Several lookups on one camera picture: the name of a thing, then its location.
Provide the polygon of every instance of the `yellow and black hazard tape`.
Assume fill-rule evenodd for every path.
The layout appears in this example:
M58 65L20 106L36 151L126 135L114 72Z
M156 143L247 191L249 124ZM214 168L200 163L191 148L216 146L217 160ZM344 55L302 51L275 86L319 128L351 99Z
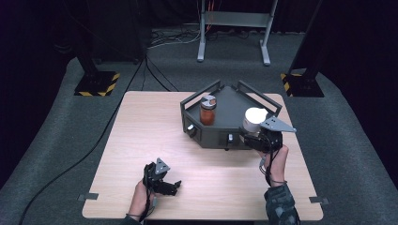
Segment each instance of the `yellow and black hazard tape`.
M291 75L292 75L292 76L296 76L296 77L300 77L300 76L301 76L300 74L291 74ZM287 81L286 76L287 76L287 75L284 74L284 73L281 74L281 78L282 78L282 82L283 82L284 91L286 92L286 94L287 94L289 97L293 97L292 88L291 88L290 83Z
M106 91L100 91L100 92L76 92L75 96L85 96L85 97L94 97L94 96L101 96L101 97L105 97L105 96L110 96L112 91L115 89L116 86L116 82L117 79L119 79L120 77L120 73L116 73L114 75L114 77L112 78L111 83L109 84L108 88L106 89Z

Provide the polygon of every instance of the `gray carpet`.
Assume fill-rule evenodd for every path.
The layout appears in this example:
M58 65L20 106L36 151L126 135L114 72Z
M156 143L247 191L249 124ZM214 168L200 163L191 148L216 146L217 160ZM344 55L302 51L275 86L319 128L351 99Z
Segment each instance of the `gray carpet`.
M150 49L148 57L179 91L197 91L217 79L227 85L243 80L261 92L283 96L293 126L298 129L298 142L317 194L330 200L330 204L323 206L322 220L303 221L303 224L396 224L397 189L339 89L319 74L316 78L325 97L287 97L284 92L280 74L289 69L303 35L271 35L270 67L262 64L258 46L261 37L251 34L247 39L219 37L208 41L203 63L196 62L197 41ZM148 64L168 88L175 90L150 62ZM17 224L35 194L95 146L138 65L105 62L97 67L120 72L114 92L108 97L75 97L73 91L83 70L76 59L70 61L51 112L0 191L0 224ZM144 67L128 89L164 91ZM112 124L82 163L38 195L23 224L118 224L118 219L84 218L84 203L77 201L79 194L90 189L111 127ZM192 222L152 221L149 224Z

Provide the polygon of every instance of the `jar lid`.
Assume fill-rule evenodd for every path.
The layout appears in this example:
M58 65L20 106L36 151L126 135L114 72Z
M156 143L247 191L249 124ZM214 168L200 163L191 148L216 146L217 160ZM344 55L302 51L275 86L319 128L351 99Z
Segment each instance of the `jar lid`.
M201 101L201 106L207 110L212 110L216 108L217 99L211 95L202 97L200 101Z

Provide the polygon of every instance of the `glass jar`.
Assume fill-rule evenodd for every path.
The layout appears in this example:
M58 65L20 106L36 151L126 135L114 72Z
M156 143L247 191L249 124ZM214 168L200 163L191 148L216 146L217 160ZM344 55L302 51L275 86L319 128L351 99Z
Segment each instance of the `glass jar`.
M217 99L214 96L204 96L200 102L200 122L210 126L214 124L216 118Z

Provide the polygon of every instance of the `sleeve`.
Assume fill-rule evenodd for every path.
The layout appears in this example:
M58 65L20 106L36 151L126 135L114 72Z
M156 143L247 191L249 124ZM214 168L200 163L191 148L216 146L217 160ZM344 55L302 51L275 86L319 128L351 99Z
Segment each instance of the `sleeve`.
M141 223L135 219L132 219L128 215L126 215L126 217L123 218L120 225L141 225Z
M270 225L299 225L299 214L295 200L287 184L270 187L264 194Z

